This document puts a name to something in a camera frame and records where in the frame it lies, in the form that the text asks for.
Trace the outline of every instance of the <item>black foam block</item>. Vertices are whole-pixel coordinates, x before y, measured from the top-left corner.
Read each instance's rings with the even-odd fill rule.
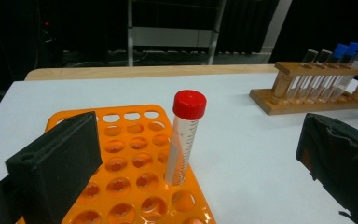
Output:
[[[6,161],[26,223],[61,223],[102,164],[95,112],[65,119]]]

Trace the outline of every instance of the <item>wooden test tube rack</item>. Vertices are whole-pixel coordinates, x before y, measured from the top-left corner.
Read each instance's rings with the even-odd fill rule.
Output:
[[[272,89],[251,90],[251,98],[268,114],[294,114],[316,111],[358,109],[358,86],[350,94],[345,91],[334,103],[328,101],[314,104],[288,104],[286,91],[296,76],[358,76],[358,70],[351,68],[321,68],[317,66],[304,67],[300,63],[275,63],[279,73]]]

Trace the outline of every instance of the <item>blue cap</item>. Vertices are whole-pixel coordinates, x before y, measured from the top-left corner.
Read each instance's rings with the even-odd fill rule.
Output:
[[[353,56],[357,53],[357,51],[358,51],[358,43],[351,42],[350,47],[348,48],[347,52],[345,52],[345,54],[349,56]]]
[[[348,50],[348,46],[337,44],[336,49],[334,50],[333,57],[342,58],[342,55]]]

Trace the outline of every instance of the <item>centrifuge tube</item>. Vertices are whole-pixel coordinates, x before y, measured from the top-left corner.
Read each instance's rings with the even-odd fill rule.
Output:
[[[353,57],[353,60],[351,62],[351,68],[352,69],[358,69],[358,52]],[[338,82],[338,84],[335,86],[333,93],[331,95],[331,101],[335,102],[338,97],[344,93],[344,91],[347,89],[348,85],[353,80],[354,76],[343,76],[341,80]]]
[[[204,115],[205,107],[206,98],[197,91],[179,91],[174,97],[172,110],[175,116],[165,172],[165,181],[170,185],[182,185],[185,181],[198,122]]]

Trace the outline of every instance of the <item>black padded object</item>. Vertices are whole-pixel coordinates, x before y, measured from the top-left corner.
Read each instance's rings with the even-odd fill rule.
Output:
[[[61,223],[102,164],[95,112],[65,119],[6,161],[26,223]]]
[[[296,158],[358,223],[358,130],[339,120],[309,113]]]

